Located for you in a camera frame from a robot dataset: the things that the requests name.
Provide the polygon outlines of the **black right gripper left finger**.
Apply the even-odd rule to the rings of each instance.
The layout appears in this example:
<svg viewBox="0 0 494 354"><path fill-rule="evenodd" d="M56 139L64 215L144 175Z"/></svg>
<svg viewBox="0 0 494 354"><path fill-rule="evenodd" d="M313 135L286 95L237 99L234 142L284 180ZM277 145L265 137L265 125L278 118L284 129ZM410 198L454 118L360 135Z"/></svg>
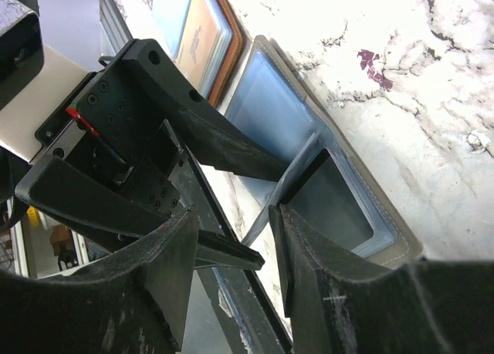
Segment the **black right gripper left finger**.
<svg viewBox="0 0 494 354"><path fill-rule="evenodd" d="M71 275L1 274L3 353L176 353L198 240L186 209Z"/></svg>

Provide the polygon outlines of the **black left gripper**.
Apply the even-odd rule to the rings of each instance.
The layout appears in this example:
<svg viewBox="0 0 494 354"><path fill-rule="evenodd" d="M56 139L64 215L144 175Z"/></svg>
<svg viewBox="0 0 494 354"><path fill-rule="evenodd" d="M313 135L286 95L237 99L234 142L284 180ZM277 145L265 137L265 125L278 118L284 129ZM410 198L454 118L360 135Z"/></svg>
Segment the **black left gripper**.
<svg viewBox="0 0 494 354"><path fill-rule="evenodd" d="M39 159L15 196L87 238L141 238L180 213L167 178L178 148L166 120L200 164L270 181L289 166L213 108L153 39L128 42L66 112L74 148ZM257 251L198 230L197 269L264 264Z"/></svg>

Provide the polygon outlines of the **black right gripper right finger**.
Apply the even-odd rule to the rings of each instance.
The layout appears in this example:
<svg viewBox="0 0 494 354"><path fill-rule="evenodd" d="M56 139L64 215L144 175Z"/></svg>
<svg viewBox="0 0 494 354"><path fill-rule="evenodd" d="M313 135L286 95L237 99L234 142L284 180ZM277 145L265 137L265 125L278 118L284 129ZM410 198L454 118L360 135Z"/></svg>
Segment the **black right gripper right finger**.
<svg viewBox="0 0 494 354"><path fill-rule="evenodd" d="M493 264L385 268L269 208L285 315L297 353L491 353Z"/></svg>

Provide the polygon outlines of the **grey card holder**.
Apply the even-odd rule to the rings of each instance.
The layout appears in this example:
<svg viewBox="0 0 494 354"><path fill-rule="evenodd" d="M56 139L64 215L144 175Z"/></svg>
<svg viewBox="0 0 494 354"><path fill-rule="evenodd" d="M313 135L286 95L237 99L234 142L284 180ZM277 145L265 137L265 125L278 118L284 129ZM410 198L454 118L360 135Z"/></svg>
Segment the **grey card holder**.
<svg viewBox="0 0 494 354"><path fill-rule="evenodd" d="M226 118L289 165L318 132L328 153L286 205L342 248L387 268L421 255L422 246L335 123L313 101L268 39L255 38ZM278 181L243 177L264 205Z"/></svg>

